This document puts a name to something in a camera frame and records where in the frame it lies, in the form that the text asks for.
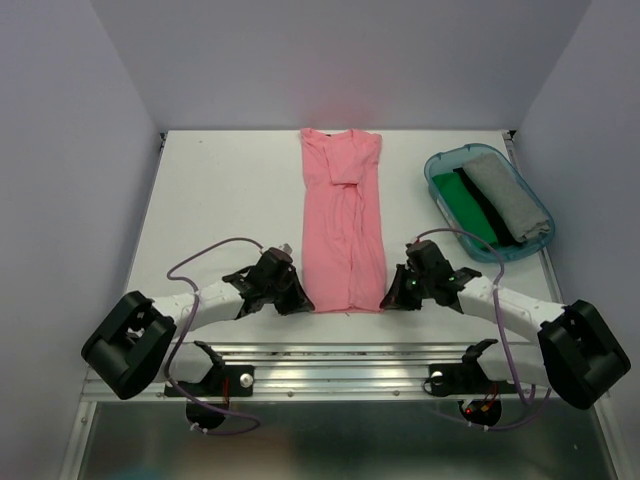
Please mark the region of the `pink t-shirt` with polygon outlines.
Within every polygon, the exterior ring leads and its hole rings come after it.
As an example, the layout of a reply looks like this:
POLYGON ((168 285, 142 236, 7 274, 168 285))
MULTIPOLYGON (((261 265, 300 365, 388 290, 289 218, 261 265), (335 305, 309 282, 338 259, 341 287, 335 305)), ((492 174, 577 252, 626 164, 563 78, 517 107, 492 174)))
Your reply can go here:
POLYGON ((318 313, 378 312, 387 282, 378 178, 382 137, 304 128, 300 139, 304 289, 318 313))

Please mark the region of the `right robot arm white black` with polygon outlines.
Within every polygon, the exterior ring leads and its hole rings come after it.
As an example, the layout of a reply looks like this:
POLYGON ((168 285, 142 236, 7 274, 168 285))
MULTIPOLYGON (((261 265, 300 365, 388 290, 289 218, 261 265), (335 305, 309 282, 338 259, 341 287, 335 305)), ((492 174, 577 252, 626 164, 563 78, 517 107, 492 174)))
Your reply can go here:
POLYGON ((470 395, 491 386, 512 393, 528 384, 587 410, 630 371, 629 357, 592 304, 563 305, 499 287, 476 270, 454 269, 429 240, 408 245, 406 255, 382 310, 417 311, 432 300, 495 324, 499 334, 469 346, 456 363, 432 366, 429 394, 470 395))

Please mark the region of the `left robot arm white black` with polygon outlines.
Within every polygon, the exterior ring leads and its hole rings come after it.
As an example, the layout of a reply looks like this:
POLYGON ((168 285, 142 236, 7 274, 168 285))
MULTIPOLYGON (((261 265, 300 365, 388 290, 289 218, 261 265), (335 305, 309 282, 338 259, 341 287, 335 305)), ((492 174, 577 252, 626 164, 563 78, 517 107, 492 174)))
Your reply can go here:
POLYGON ((272 305, 281 316, 315 310, 291 256, 280 248, 258 261, 191 292, 150 298, 134 290, 121 297, 85 341, 81 357, 122 400, 167 375, 199 393, 215 392, 223 371, 200 346, 185 364, 170 349, 187 333, 218 322, 236 321, 272 305))

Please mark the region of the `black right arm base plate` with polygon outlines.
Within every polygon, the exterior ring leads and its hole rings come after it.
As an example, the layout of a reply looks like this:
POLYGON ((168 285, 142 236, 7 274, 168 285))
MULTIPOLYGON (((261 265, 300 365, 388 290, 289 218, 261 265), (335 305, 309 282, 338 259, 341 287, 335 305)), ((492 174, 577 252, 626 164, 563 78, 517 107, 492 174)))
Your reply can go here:
POLYGON ((450 395, 514 394, 516 388, 507 381, 490 380, 478 364, 440 363, 429 366, 423 390, 435 397, 450 395))

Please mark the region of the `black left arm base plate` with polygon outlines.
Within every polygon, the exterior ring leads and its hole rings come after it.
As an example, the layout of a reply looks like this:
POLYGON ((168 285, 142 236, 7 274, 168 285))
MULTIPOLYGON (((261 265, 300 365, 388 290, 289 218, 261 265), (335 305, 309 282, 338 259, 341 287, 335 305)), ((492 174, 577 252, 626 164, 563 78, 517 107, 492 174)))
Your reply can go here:
POLYGON ((196 397, 239 397, 253 395, 255 368, 250 364, 203 364, 175 371, 178 385, 196 397))

